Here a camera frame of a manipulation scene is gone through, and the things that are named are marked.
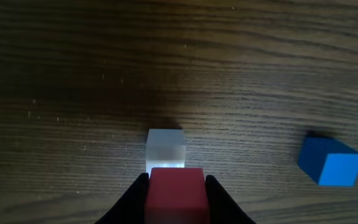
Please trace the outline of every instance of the wooden surface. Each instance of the wooden surface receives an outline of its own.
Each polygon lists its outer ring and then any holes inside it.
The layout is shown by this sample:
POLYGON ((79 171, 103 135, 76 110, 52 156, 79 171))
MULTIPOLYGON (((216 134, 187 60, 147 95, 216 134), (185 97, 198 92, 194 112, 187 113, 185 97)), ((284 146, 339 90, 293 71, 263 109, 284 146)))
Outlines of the wooden surface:
POLYGON ((358 223, 296 164, 358 150, 358 1, 0 0, 0 223, 93 223, 178 127, 257 223, 358 223))

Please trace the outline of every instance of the blue cube's side face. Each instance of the blue cube's side face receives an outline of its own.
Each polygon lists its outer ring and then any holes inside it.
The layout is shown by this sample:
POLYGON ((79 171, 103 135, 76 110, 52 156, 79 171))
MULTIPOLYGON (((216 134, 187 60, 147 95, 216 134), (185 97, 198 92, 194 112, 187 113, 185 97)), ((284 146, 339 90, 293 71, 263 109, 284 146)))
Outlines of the blue cube's side face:
POLYGON ((358 176, 358 154, 328 154, 318 184, 352 187, 358 176))
POLYGON ((326 157, 327 153, 324 146, 321 145, 320 139, 305 138, 299 155, 298 166, 318 183, 326 157))

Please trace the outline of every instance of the blue block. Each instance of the blue block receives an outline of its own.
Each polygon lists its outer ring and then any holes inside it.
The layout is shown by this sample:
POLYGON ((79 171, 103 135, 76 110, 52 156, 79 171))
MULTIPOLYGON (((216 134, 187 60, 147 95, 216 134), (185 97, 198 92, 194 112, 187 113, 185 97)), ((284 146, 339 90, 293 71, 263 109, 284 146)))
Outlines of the blue block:
POLYGON ((358 152, 333 138, 306 137, 298 165, 320 186, 352 187, 358 152))

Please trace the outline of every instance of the red block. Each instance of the red block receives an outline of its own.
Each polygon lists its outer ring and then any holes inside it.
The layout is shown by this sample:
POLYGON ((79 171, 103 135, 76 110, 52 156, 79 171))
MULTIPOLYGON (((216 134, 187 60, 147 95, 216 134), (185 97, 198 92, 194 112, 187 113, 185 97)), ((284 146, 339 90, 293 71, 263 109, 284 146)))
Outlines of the red block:
POLYGON ((145 206, 146 224, 208 224, 209 206, 201 168, 153 168, 145 206))

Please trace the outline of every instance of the brown wood grain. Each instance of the brown wood grain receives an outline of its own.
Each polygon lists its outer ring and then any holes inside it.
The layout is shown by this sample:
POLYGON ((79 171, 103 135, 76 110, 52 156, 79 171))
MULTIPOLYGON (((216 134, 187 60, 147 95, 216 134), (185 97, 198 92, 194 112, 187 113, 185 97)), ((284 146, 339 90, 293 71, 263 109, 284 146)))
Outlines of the brown wood grain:
POLYGON ((358 1, 0 0, 0 223, 93 223, 149 128, 257 223, 358 223, 297 166, 307 131, 358 150, 358 1))

